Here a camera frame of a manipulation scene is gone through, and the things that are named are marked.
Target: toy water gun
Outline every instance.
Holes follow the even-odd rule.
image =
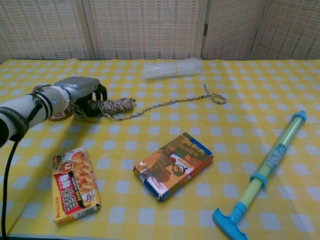
[[[285,155],[291,140],[306,121],[307,116],[304,110],[295,113],[291,121],[282,131],[272,148],[264,157],[263,162],[256,169],[255,173],[250,177],[250,185],[235,204],[230,216],[223,215],[219,208],[212,215],[214,222],[231,240],[247,240],[245,233],[239,230],[238,222],[246,213],[250,203],[255,198],[260,188],[265,188],[268,178],[272,175],[275,168],[279,165],[281,159]]]

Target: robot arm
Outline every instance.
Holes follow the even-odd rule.
[[[9,139],[23,138],[29,128],[64,111],[69,104],[86,103],[93,93],[97,99],[102,95],[107,100],[107,90],[98,79],[72,76],[0,104],[0,148]]]

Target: water gun label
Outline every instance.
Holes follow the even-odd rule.
[[[268,164],[272,169],[275,169],[279,162],[281,161],[282,157],[285,155],[287,151],[286,145],[280,143],[266,160],[266,164]]]

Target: food box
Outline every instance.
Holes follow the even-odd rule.
[[[134,166],[155,198],[163,202],[213,160],[213,153],[183,133]]]
[[[91,161],[84,147],[52,158],[54,222],[62,225],[100,208]]]

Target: yellow checkered tablecloth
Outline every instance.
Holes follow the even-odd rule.
[[[227,97],[175,103],[125,121],[106,118],[46,121],[28,131],[8,181],[11,236],[102,239],[226,239],[212,220],[228,214],[292,114],[307,121],[240,228],[250,239],[320,238],[320,60],[203,61],[204,74],[141,80],[145,60],[9,60],[0,66],[0,102],[69,76],[97,78],[110,99],[136,98],[135,112],[198,96],[203,84]],[[134,176],[134,164],[188,132],[214,152],[213,164],[164,203]],[[63,226],[53,223],[51,157],[88,149],[101,209]],[[0,150],[4,174],[12,142]]]

